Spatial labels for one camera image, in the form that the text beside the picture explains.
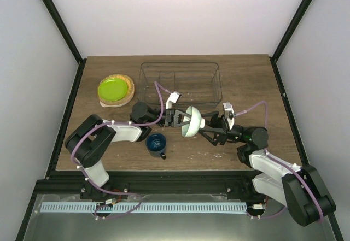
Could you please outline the pale celadon ceramic bowl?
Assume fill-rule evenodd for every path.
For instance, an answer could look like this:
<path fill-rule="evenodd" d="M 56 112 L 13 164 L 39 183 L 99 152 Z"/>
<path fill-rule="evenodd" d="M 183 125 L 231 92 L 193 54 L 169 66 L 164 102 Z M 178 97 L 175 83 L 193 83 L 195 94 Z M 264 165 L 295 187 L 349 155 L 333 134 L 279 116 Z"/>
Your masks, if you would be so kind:
<path fill-rule="evenodd" d="M 185 125 L 181 128 L 181 135 L 184 138 L 189 138 L 195 136 L 199 129 L 205 127 L 206 120 L 202 117 L 200 111 L 193 106 L 189 106 L 185 113 L 183 119 Z"/>

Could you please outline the dark blue ceramic mug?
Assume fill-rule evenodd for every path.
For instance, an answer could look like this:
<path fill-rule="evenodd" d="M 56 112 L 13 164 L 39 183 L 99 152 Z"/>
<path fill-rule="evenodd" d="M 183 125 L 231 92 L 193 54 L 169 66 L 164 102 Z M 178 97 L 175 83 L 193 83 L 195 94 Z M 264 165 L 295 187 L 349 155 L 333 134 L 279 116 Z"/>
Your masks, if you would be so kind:
<path fill-rule="evenodd" d="M 154 133 L 147 137 L 145 141 L 148 152 L 152 157 L 166 159 L 167 140 L 161 133 Z"/>

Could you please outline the lime green plastic plate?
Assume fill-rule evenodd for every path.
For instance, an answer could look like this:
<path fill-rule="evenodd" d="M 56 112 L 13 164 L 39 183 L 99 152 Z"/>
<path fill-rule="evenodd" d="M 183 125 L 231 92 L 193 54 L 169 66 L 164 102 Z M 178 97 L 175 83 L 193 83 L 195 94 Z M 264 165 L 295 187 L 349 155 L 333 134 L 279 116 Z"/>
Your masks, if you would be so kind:
<path fill-rule="evenodd" d="M 113 102 L 123 99 L 128 91 L 127 82 L 120 78 L 109 78 L 102 81 L 97 89 L 99 98 Z"/>

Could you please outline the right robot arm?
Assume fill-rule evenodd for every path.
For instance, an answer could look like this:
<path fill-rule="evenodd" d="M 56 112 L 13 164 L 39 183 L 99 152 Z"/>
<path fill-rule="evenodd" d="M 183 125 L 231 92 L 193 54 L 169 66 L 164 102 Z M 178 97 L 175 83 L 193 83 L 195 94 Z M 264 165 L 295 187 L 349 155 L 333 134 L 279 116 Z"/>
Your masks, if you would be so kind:
<path fill-rule="evenodd" d="M 335 212 L 336 204 L 322 177 L 313 166 L 299 166 L 268 152 L 269 135 L 262 126 L 240 126 L 232 114 L 217 111 L 203 116 L 199 134 L 214 146 L 241 143 L 237 156 L 241 163 L 259 171 L 243 184 L 244 195 L 250 199 L 260 194 L 280 202 L 301 226 L 307 226 Z"/>

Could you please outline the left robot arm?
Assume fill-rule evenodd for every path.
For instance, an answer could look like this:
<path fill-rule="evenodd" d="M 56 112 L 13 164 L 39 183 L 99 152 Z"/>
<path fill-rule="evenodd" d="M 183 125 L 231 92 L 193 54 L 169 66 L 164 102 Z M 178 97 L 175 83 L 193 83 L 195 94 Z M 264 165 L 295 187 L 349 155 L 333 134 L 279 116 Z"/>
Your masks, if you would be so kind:
<path fill-rule="evenodd" d="M 144 102 L 132 107 L 128 122 L 108 121 L 96 114 L 90 115 L 65 141 L 65 148 L 71 160 L 90 182 L 92 192 L 99 199 L 106 199 L 112 193 L 107 181 L 109 175 L 102 163 L 102 156 L 111 143 L 141 142 L 151 132 L 152 125 L 180 127 L 183 137 L 188 136 L 193 107 L 180 109 L 152 109 Z"/>

